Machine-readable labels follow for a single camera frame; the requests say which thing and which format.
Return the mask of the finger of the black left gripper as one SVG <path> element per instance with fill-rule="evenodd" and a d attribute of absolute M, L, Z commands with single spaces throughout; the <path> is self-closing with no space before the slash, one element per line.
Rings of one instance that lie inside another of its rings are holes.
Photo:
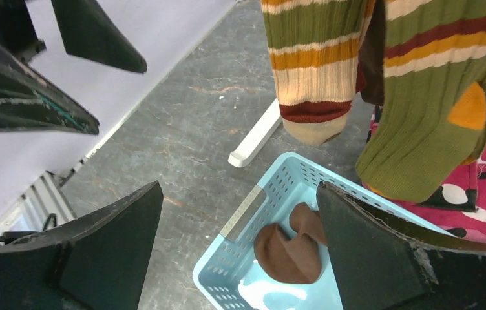
<path fill-rule="evenodd" d="M 0 132 L 97 135 L 99 126 L 89 111 L 0 45 Z"/>
<path fill-rule="evenodd" d="M 68 55 L 144 74 L 147 63 L 96 0 L 52 0 Z"/>

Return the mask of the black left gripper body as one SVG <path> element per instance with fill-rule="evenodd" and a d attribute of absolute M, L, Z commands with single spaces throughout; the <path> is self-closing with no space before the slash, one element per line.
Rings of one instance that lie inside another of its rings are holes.
<path fill-rule="evenodd" d="M 25 0 L 0 1 L 0 44 L 22 62 L 46 50 L 39 39 Z"/>

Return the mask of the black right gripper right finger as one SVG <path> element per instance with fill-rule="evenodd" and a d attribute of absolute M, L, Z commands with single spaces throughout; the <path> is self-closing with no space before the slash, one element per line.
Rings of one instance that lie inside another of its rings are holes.
<path fill-rule="evenodd" d="M 436 232 L 345 194 L 317 188 L 345 309 L 486 309 L 486 243 Z"/>

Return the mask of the dark brown sock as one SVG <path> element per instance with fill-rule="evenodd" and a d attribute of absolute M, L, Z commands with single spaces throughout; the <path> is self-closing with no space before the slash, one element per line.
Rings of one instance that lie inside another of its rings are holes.
<path fill-rule="evenodd" d="M 290 238 L 279 223 L 264 226 L 254 241 L 258 264 L 272 279 L 285 284 L 312 284 L 321 275 L 319 246 L 327 245 L 319 211 L 297 204 L 289 225 L 297 233 Z"/>

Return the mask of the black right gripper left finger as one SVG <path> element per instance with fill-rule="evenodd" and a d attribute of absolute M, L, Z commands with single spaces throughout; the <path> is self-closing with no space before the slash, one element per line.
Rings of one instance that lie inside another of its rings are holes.
<path fill-rule="evenodd" d="M 160 221 L 156 181 L 97 211 L 0 243 L 0 309 L 137 309 Z"/>

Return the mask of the striped olive cream sock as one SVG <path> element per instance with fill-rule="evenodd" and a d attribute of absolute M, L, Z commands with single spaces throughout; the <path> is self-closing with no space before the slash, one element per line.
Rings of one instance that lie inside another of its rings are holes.
<path fill-rule="evenodd" d="M 261 1 L 284 128 L 320 145 L 346 125 L 365 85 L 358 51 L 374 1 Z"/>

